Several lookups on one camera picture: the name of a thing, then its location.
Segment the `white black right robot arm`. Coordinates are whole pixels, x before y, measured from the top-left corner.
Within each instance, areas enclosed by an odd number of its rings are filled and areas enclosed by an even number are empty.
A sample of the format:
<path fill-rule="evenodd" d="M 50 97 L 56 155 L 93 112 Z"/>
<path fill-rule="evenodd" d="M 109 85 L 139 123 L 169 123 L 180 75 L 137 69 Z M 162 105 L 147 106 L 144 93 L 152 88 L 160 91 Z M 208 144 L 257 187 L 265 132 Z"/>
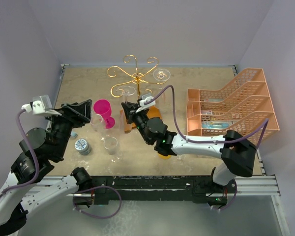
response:
<path fill-rule="evenodd" d="M 213 192 L 221 192 L 237 176 L 253 175 L 256 146 L 238 132 L 228 130 L 225 135 L 211 137 L 183 136 L 169 131 L 161 118 L 148 118 L 148 110 L 136 103 L 123 102 L 121 106 L 127 123 L 135 124 L 144 142 L 153 146 L 157 153 L 163 156 L 196 154 L 221 159 L 222 163 L 213 169 L 209 180 Z"/>

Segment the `peach plastic file organizer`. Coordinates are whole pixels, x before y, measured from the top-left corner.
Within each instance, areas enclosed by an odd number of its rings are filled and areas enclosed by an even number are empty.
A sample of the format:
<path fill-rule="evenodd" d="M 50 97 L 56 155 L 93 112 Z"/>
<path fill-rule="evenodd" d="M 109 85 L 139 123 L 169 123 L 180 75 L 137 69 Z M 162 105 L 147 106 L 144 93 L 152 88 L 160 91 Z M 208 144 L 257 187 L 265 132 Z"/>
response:
<path fill-rule="evenodd" d="M 188 89 L 187 134 L 190 136 L 224 135 L 234 130 L 242 136 L 253 132 L 268 118 L 265 131 L 249 138 L 253 144 L 280 130 L 261 68 L 245 68 L 220 90 Z M 228 121 L 226 129 L 203 129 L 203 121 Z"/>

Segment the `small light blue object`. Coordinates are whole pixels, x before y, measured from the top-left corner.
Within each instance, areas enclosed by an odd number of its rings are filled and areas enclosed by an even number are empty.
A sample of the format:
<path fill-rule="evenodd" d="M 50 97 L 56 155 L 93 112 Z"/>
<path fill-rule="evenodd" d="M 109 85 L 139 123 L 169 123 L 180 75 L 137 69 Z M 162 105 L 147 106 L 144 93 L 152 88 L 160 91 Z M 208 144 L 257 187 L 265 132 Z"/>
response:
<path fill-rule="evenodd" d="M 71 132 L 71 137 L 76 138 L 77 136 L 78 136 L 78 135 L 77 135 L 76 132 L 74 132 L 74 131 Z"/>

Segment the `orange plastic goblet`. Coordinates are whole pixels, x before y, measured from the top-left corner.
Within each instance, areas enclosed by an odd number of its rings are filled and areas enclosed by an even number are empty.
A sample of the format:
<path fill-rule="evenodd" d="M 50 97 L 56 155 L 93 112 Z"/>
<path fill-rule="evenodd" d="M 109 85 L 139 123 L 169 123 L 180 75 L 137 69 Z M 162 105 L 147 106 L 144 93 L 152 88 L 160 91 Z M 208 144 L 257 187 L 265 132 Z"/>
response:
<path fill-rule="evenodd" d="M 162 154 L 158 154 L 159 158 L 163 159 L 163 160 L 168 160 L 170 159 L 172 156 L 171 155 L 162 155 Z"/>

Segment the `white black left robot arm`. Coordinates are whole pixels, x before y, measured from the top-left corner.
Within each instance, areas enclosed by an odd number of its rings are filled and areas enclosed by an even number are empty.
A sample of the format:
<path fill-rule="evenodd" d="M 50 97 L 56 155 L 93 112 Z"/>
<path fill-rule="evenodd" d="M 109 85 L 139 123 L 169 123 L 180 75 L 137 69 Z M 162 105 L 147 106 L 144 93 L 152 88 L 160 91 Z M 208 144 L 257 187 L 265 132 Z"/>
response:
<path fill-rule="evenodd" d="M 75 168 L 47 189 L 29 193 L 53 170 L 52 162 L 63 161 L 72 130 L 90 122 L 91 105 L 92 100 L 89 99 L 81 103 L 64 103 L 54 109 L 49 97 L 43 95 L 22 106 L 16 117 L 23 136 L 19 143 L 22 152 L 12 164 L 0 189 L 0 236 L 19 231 L 31 216 L 62 196 L 90 190 L 90 175 L 85 168 Z M 51 126 L 48 129 L 36 127 L 25 133 L 20 123 L 20 115 L 24 112 L 45 117 Z"/>

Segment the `clear wine glass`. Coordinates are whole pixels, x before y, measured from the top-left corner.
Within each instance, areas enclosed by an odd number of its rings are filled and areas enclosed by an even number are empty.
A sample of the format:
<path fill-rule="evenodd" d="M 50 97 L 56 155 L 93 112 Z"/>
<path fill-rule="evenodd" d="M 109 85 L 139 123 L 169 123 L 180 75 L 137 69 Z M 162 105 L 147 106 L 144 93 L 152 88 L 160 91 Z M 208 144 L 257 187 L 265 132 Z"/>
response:
<path fill-rule="evenodd" d="M 123 154 L 120 151 L 119 141 L 117 138 L 112 136 L 106 137 L 104 140 L 104 148 L 112 162 L 117 163 L 123 159 Z"/>
<path fill-rule="evenodd" d="M 122 85 L 117 88 L 118 104 L 120 107 L 120 118 L 119 118 L 120 125 L 124 125 L 124 110 L 121 103 L 132 101 L 135 94 L 136 94 L 136 90 L 133 86 Z"/>
<path fill-rule="evenodd" d="M 164 84 L 169 80 L 171 73 L 166 68 L 158 68 L 153 72 L 153 77 L 157 82 L 158 88 L 155 88 L 153 95 L 156 96 L 164 87 Z M 166 94 L 165 92 L 159 96 L 156 100 L 156 108 L 161 108 L 165 104 Z"/>
<path fill-rule="evenodd" d="M 105 141 L 106 135 L 106 123 L 104 118 L 96 113 L 91 115 L 90 124 L 92 129 L 98 133 L 100 140 Z"/>

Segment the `small round tin can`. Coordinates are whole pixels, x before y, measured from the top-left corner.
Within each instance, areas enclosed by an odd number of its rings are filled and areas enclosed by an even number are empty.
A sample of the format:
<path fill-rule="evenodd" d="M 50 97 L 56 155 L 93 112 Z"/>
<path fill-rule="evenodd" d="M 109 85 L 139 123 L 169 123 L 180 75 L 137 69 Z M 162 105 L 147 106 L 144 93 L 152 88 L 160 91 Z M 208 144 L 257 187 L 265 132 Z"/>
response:
<path fill-rule="evenodd" d="M 75 142 L 74 148 L 80 155 L 88 155 L 91 152 L 90 144 L 83 138 L 80 138 Z"/>

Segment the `light blue packet in organizer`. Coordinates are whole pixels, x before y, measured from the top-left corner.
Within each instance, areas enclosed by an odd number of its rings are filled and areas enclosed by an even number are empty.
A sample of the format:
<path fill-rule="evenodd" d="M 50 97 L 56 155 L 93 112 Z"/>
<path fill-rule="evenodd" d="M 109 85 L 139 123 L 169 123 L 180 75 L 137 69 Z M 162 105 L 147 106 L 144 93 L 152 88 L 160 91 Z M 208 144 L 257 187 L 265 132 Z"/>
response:
<path fill-rule="evenodd" d="M 203 129 L 226 129 L 232 125 L 231 122 L 228 121 L 203 121 L 202 128 Z"/>

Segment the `pink plastic goblet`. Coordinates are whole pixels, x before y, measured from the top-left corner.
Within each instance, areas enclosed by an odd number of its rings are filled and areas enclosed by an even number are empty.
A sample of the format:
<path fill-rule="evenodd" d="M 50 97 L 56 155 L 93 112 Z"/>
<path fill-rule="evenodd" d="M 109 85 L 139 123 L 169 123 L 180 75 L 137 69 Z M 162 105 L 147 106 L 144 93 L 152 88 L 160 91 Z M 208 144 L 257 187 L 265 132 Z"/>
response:
<path fill-rule="evenodd" d="M 111 129 L 115 125 L 115 119 L 112 117 L 112 108 L 108 100 L 100 99 L 93 106 L 94 112 L 102 116 L 105 121 L 106 129 Z"/>

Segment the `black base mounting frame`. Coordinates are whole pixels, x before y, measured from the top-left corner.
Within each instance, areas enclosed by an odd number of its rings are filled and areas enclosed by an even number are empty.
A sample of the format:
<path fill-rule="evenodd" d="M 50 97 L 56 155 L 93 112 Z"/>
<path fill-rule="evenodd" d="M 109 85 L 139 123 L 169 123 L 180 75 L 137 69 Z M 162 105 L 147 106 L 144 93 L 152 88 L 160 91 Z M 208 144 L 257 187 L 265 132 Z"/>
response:
<path fill-rule="evenodd" d="M 89 207 L 107 205 L 109 201 L 188 201 L 196 204 L 225 206 L 228 197 L 236 193 L 236 181 L 226 186 L 213 183 L 211 176 L 92 176 L 91 187 L 109 186 L 118 191 L 100 188 L 73 196 L 73 203 Z"/>

